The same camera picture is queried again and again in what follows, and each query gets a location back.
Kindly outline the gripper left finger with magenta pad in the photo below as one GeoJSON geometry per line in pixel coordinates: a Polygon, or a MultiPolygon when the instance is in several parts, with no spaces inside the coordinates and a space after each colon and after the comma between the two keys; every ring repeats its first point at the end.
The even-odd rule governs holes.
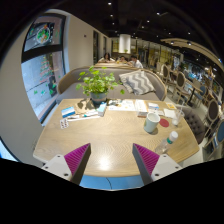
{"type": "Polygon", "coordinates": [[[66,155],[57,154],[42,169],[79,185],[90,155],[91,144],[87,143],[66,155]]]}

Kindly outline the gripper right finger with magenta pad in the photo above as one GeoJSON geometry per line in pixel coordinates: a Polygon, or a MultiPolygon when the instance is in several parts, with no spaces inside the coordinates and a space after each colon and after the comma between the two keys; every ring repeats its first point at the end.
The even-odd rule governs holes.
{"type": "Polygon", "coordinates": [[[158,155],[136,143],[133,144],[132,153],[145,185],[182,169],[182,167],[167,154],[158,155]]]}

